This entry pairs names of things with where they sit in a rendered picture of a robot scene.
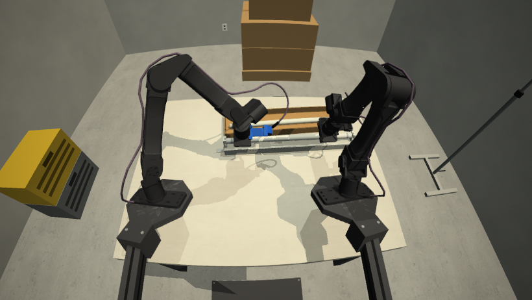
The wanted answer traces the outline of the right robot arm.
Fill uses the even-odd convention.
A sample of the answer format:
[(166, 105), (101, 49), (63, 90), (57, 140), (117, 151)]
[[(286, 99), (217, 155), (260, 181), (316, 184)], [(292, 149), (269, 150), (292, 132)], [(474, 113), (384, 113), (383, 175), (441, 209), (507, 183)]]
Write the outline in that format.
[(390, 65), (383, 67), (370, 60), (366, 60), (363, 67), (365, 76), (348, 97), (342, 100), (341, 94), (333, 93), (325, 97), (326, 112), (330, 116), (326, 127), (332, 132), (338, 131), (345, 123), (355, 123), (372, 102), (356, 137), (344, 147), (338, 158), (338, 168), (342, 175), (340, 185), (317, 190), (320, 200), (327, 206), (374, 195), (365, 183), (360, 183), (362, 178), (367, 177), (367, 153), (374, 143), (373, 151), (386, 129), (378, 137), (383, 127), (400, 109), (403, 110), (409, 100), (415, 98), (415, 83), (400, 70)]

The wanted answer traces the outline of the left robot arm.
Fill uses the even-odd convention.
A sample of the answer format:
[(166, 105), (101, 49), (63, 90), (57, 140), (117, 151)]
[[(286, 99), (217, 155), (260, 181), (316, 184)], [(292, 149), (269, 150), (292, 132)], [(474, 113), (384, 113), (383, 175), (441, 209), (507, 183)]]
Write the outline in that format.
[(261, 101), (255, 98), (245, 106), (241, 106), (191, 60), (192, 57), (188, 54), (176, 55), (165, 60), (165, 64), (161, 62), (151, 67), (147, 72), (143, 146), (140, 158), (143, 180), (142, 188), (130, 198), (131, 203), (180, 208), (187, 197), (186, 192), (163, 189), (160, 181), (163, 173), (162, 134), (165, 105), (168, 92), (171, 92), (171, 85), (177, 77), (207, 100), (218, 113), (221, 112), (220, 115), (232, 121), (234, 132), (239, 136), (249, 132), (250, 121), (257, 124), (268, 113)]

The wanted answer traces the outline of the tan open cardboard box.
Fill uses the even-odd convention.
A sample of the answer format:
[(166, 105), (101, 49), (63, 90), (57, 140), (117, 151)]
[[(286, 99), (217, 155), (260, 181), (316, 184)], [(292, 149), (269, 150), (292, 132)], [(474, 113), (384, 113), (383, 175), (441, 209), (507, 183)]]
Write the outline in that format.
[[(286, 108), (268, 108), (268, 114), (264, 116), (260, 121), (281, 119), (285, 114)], [(297, 119), (297, 118), (315, 118), (315, 117), (330, 117), (326, 113), (326, 106), (305, 106), (305, 107), (291, 107), (287, 109), (287, 114), (283, 119)], [(233, 123), (226, 117), (224, 117), (224, 135), (227, 138), (234, 137), (234, 129), (229, 127), (230, 123)], [(298, 127), (298, 128), (295, 128)], [(288, 128), (288, 129), (287, 129)], [(319, 132), (317, 122), (315, 123), (297, 123), (277, 125), (273, 130), (273, 135), (285, 135), (285, 134), (302, 134)], [(231, 133), (230, 133), (231, 132)]]

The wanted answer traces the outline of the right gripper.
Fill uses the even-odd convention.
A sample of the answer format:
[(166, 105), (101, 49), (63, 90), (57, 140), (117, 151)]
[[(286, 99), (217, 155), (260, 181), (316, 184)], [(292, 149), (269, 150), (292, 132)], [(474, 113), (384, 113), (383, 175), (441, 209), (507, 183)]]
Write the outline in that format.
[(351, 124), (345, 123), (338, 131), (332, 132), (326, 127), (325, 121), (327, 121), (327, 119), (328, 118), (319, 118), (319, 121), (317, 122), (320, 143), (336, 142), (339, 131), (352, 129)]

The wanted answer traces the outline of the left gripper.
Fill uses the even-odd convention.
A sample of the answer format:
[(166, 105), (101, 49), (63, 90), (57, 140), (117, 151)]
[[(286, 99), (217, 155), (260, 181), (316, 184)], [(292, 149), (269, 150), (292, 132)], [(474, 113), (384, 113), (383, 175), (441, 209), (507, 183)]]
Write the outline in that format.
[(250, 123), (250, 130), (244, 136), (239, 136), (234, 132), (234, 147), (250, 147), (253, 136), (268, 136), (272, 134), (272, 127), (263, 125), (263, 128), (252, 128)]

